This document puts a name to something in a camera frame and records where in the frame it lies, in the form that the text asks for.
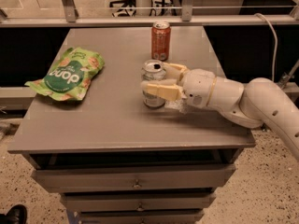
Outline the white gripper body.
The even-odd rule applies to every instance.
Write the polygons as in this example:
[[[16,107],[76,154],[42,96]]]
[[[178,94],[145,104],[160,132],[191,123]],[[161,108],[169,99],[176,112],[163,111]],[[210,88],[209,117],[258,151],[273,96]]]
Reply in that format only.
[[[206,107],[215,80],[214,73],[203,69],[187,72],[181,80],[186,104],[197,108]]]

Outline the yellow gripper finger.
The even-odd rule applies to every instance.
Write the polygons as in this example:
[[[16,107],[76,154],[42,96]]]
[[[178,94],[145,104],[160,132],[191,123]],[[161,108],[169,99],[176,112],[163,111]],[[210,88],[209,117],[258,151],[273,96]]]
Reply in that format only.
[[[180,82],[184,75],[190,71],[190,69],[184,64],[178,63],[164,63],[164,69],[166,71],[166,79],[175,79]]]
[[[145,93],[160,97],[166,101],[176,101],[183,97],[183,89],[175,79],[144,80],[141,89]]]

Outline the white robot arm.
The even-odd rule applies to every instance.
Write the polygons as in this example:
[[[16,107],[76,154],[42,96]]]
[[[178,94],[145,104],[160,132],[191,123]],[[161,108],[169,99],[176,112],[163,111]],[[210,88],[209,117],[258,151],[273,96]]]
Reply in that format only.
[[[203,69],[166,63],[165,78],[144,80],[142,91],[166,101],[218,111],[246,128],[267,125],[299,160],[299,109],[272,80],[258,77],[248,84],[218,77]]]

